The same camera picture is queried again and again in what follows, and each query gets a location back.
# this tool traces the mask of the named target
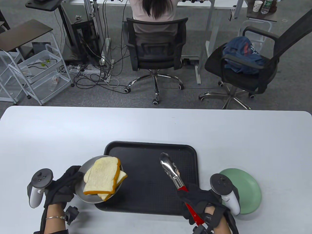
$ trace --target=white wire rack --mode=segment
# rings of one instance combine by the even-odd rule
[[[40,105],[43,105],[45,102],[53,98],[55,95],[60,93],[69,85],[74,87],[74,83],[70,77],[65,61],[62,57],[60,48],[55,39],[55,36],[52,32],[50,33],[52,35],[56,48],[52,47],[49,44],[46,44],[46,50],[41,51],[40,53],[34,55],[33,57],[19,64],[16,63],[14,58],[9,53],[5,52],[12,60],[12,64],[8,64],[8,67],[10,71],[13,73],[14,77],[16,78],[16,81],[19,83],[22,90],[26,93],[27,98],[30,98],[30,97],[35,98],[39,102]],[[50,47],[53,51],[57,52],[57,54],[53,54],[49,52],[48,47]],[[51,62],[51,65],[48,66],[47,69],[41,69],[41,70],[30,69],[30,67],[32,67],[32,65],[36,63],[36,61],[47,61],[50,59],[53,61],[55,60],[56,62],[53,62],[53,63]],[[48,83],[50,82],[51,78],[57,73],[61,65],[64,65],[68,78],[59,74],[60,80],[55,90],[51,92],[48,89]],[[25,87],[21,83],[21,81],[25,82],[28,87]]]
[[[9,52],[9,54],[11,59],[13,58],[16,63],[20,60],[25,61],[18,48],[16,48],[16,52]],[[25,95],[17,80],[14,79],[12,72],[9,70],[9,64],[5,60],[5,56],[7,56],[7,53],[0,51],[0,59],[6,66],[4,71],[0,74],[0,101],[8,101],[16,104]]]

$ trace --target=black side table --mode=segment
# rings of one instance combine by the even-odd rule
[[[73,41],[71,39],[71,35],[69,33],[69,29],[67,27],[67,24],[66,24],[66,20],[65,20],[65,17],[64,17],[64,13],[63,13],[63,10],[62,10],[62,7],[61,7],[61,3],[62,3],[63,0],[46,0],[44,2],[39,2],[39,1],[36,1],[36,0],[29,0],[25,6],[27,8],[31,8],[31,9],[37,9],[37,10],[42,10],[42,11],[55,11],[56,9],[59,10],[60,12],[60,15],[61,15],[61,18],[62,18],[62,22],[63,22],[63,25],[64,25],[64,28],[65,28],[65,31],[66,31],[66,34],[67,34],[67,37],[68,37],[68,41],[70,43],[71,46],[73,46]]]

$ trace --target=paper cup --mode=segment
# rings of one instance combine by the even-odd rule
[[[258,12],[262,5],[263,1],[257,0],[255,1],[254,8],[252,9],[253,12]]]

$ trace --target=chair armrest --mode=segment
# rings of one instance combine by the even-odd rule
[[[255,27],[246,27],[243,31],[243,36],[245,36],[245,32],[247,31],[250,31],[250,32],[254,32],[256,34],[259,34],[259,35],[262,35],[262,36],[265,36],[265,37],[268,37],[268,38],[271,38],[273,39],[274,41],[277,41],[277,39],[279,38],[279,36],[277,36],[276,34],[274,33],[271,33],[271,32],[267,32],[267,31],[264,31],[264,30],[261,30],[261,29],[258,29],[258,28],[255,28]]]
[[[129,42],[129,30],[128,30],[128,23],[123,21],[122,22],[122,36],[124,37],[124,44],[126,46],[129,46],[129,47],[133,47],[134,48],[134,45],[130,44]]]
[[[247,62],[247,61],[241,60],[241,59],[239,59],[239,58],[237,58],[237,57],[235,57],[233,55],[229,55],[229,54],[226,54],[225,56],[223,56],[221,58],[221,64],[224,63],[225,59],[231,60],[233,62],[242,64],[242,65],[245,65],[245,66],[248,66],[248,67],[252,67],[252,68],[255,68],[255,69],[263,69],[264,68],[264,66],[260,66],[260,65],[257,65],[257,64],[251,63],[251,62]]]

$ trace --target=long black hair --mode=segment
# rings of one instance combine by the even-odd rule
[[[155,19],[161,17],[166,11],[172,11],[173,9],[171,0],[142,0],[142,7],[148,16],[152,15]]]

